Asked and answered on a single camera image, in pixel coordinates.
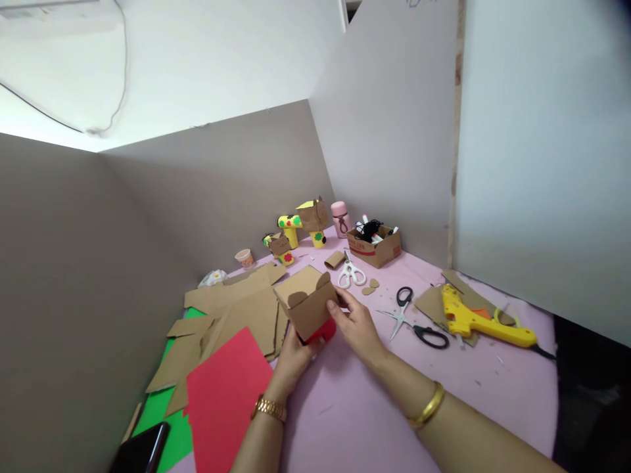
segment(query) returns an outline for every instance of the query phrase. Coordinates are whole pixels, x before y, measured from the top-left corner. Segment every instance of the hand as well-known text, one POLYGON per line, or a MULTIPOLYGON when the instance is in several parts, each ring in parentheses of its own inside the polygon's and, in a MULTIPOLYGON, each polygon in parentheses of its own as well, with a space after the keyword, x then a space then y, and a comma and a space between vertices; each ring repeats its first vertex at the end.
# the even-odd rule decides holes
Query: hand
POLYGON ((345 309, 347 308, 350 313, 347 315, 339 305, 331 300, 327 301, 329 313, 355 354, 364 365, 370 367, 384 357, 388 350, 379 339, 368 308, 342 288, 336 287, 335 292, 342 301, 340 305, 345 309))
POLYGON ((313 357, 324 346, 324 338, 320 337, 303 346, 298 339, 296 329, 292 325, 283 343, 274 374, 265 391, 264 398, 280 404, 286 404, 287 398, 294 392, 298 380, 307 369, 313 357))

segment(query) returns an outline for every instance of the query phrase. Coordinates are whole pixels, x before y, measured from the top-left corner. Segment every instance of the black scissors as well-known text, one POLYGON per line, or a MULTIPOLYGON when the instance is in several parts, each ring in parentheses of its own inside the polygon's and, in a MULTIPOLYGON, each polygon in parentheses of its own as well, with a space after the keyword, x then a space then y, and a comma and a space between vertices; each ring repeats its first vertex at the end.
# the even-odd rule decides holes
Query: black scissors
POLYGON ((412 301, 413 294, 414 293, 412 292, 412 289, 408 286, 402 287, 396 292, 396 303, 399 305, 399 307, 401 307, 398 315, 386 311, 377 311, 381 312, 382 314, 390 315, 393 319, 396 319, 396 326, 394 327, 394 331, 392 332, 392 336, 390 336, 390 339, 393 339, 396 333, 399 331, 399 328, 401 328, 401 326, 406 323, 414 330, 416 336, 424 344, 427 344, 430 347, 436 349, 447 348, 449 346, 449 338, 447 338, 445 334, 440 333, 439 331, 434 330, 431 327, 420 327, 419 325, 414 325, 406 319, 404 312, 406 311, 406 308, 408 307, 410 301, 412 301), (426 336, 438 337, 443 341, 443 344, 435 344, 434 342, 427 340, 425 338, 426 336))

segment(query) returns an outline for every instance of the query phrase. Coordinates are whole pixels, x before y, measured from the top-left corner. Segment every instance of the smartphone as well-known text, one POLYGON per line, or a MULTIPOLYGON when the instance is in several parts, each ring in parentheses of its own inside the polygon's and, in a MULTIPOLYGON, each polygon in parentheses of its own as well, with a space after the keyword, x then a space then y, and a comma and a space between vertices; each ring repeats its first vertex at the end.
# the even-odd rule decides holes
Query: smartphone
POLYGON ((122 443, 110 473, 156 473, 169 429, 161 422, 122 443))

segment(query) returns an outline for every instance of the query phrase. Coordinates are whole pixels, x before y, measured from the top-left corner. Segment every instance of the scissors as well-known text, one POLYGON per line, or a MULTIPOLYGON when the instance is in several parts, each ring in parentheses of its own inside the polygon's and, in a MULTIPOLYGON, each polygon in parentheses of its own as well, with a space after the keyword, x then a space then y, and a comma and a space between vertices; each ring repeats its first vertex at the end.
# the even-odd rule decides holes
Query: scissors
POLYGON ((410 287, 408 286, 402 287, 396 292, 396 303, 399 305, 399 307, 401 307, 401 310, 398 315, 390 313, 390 312, 386 312, 386 311, 381 311, 381 310, 377 311, 385 315, 390 315, 393 319, 396 319, 396 326, 394 327, 394 332, 392 332, 392 336, 390 336, 390 339, 393 339, 396 333, 399 331, 399 328, 401 328, 401 326, 404 323, 406 323, 412 328, 412 330, 414 330, 414 333, 416 334, 416 336, 424 344, 429 345, 430 347, 436 348, 436 349, 447 348, 449 346, 449 338, 447 338, 445 334, 442 334, 431 327, 420 327, 418 325, 414 325, 410 323, 409 320, 406 319, 404 312, 406 311, 406 308, 408 307, 409 302, 412 300, 412 296, 413 296, 413 292, 410 287), (407 292, 407 295, 403 299, 401 299, 401 294, 402 293, 405 294, 406 292, 407 292), (442 345, 435 344, 434 342, 427 340, 425 338, 426 336, 438 337, 443 341, 443 344, 442 345))
POLYGON ((361 269, 355 267, 352 261, 350 261, 348 253, 344 252, 344 256, 346 257, 346 261, 344 262, 340 278, 337 280, 337 285, 342 289, 348 289, 350 288, 350 279, 352 278, 356 285, 361 286, 366 282, 366 274, 361 269), (358 274, 363 276, 363 280, 361 282, 358 281, 358 274), (346 282, 342 283, 344 276, 346 276, 346 282))

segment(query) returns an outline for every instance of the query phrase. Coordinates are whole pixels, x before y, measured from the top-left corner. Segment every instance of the woman's right hand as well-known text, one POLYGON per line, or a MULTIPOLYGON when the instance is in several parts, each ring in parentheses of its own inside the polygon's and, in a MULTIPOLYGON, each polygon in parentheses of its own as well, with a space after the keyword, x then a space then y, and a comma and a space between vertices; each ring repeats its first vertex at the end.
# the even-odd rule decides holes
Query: woman's right hand
POLYGON ((327 301, 329 313, 359 359, 365 365, 373 366, 388 350, 379 339, 368 308, 342 288, 336 287, 335 292, 341 303, 327 301), (348 309, 349 313, 343 312, 340 306, 348 309))

